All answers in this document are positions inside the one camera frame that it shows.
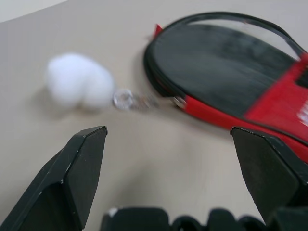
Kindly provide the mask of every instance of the fluffy white ball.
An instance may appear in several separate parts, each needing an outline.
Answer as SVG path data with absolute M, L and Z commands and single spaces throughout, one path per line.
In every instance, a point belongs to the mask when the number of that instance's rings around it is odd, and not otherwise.
M 52 99 L 64 108 L 82 105 L 98 110 L 112 103 L 116 87 L 111 74 L 97 62 L 68 53 L 49 62 L 47 88 Z

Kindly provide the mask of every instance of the beige table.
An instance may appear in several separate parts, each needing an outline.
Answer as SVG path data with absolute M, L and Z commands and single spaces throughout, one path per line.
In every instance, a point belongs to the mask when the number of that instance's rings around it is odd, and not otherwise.
M 307 48 L 301 0 L 70 0 L 0 24 L 0 222 L 40 168 L 81 129 L 106 125 L 101 177 L 86 230 L 98 231 L 113 206 L 164 207 L 173 220 L 205 222 L 213 207 L 259 213 L 241 175 L 229 132 L 175 109 L 59 113 L 44 89 L 53 56 L 88 55 L 121 87 L 148 92 L 142 52 L 155 23 L 192 13 L 234 11 L 273 21 Z

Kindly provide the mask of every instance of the table surface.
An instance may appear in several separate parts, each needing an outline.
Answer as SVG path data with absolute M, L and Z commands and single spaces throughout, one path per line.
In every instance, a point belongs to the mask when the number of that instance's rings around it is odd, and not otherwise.
M 78 131 L 106 125 L 100 181 L 87 231 L 114 206 L 163 207 L 205 223 L 214 207 L 260 217 L 245 186 L 229 131 L 169 108 L 62 113 L 44 88 L 46 63 L 74 51 L 113 73 L 118 86 L 153 92 L 142 53 L 154 25 L 193 13 L 232 11 L 282 26 L 304 48 L 301 0 L 70 0 L 0 24 L 0 223 L 41 167 Z

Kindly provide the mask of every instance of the white pom pom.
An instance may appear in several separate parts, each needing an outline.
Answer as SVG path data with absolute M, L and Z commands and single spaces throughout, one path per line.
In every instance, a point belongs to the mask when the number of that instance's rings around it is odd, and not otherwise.
M 97 110 L 111 104 L 115 82 L 97 62 L 69 53 L 49 62 L 47 87 L 52 99 L 64 108 L 82 104 L 87 109 Z

